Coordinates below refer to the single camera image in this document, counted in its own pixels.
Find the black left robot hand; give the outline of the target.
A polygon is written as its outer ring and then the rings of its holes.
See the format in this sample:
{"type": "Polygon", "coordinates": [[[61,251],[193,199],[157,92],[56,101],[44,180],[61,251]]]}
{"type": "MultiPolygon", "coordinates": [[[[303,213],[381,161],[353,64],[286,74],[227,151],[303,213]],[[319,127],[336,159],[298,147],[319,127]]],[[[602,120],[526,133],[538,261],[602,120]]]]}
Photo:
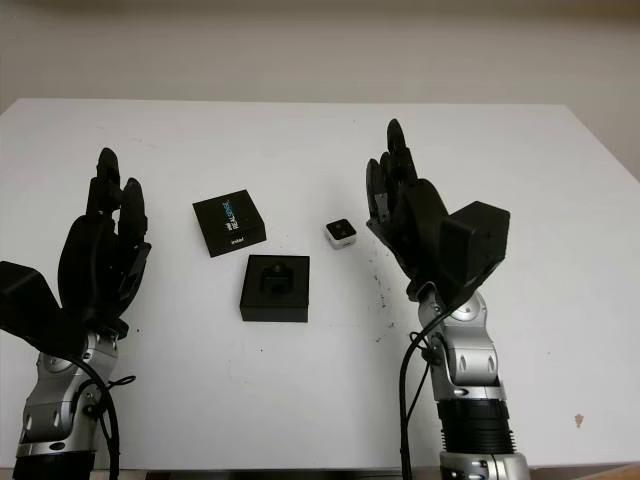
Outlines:
{"type": "Polygon", "coordinates": [[[58,291],[69,318],[101,335],[127,336],[122,315],[142,283],[147,229],[141,184],[122,183],[115,152],[103,148],[86,211],[71,225],[59,260],[58,291]]]}

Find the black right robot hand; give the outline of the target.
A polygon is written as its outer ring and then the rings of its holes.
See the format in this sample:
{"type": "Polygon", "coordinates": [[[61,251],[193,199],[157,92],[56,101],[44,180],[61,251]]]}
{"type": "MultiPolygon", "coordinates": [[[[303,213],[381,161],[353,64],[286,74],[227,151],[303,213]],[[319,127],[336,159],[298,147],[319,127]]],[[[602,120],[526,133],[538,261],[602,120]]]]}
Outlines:
{"type": "Polygon", "coordinates": [[[409,278],[407,295],[417,302],[437,279],[436,233],[446,214],[435,187],[418,177],[398,120],[387,126],[387,150],[366,167],[370,218],[367,227],[409,278]]]}

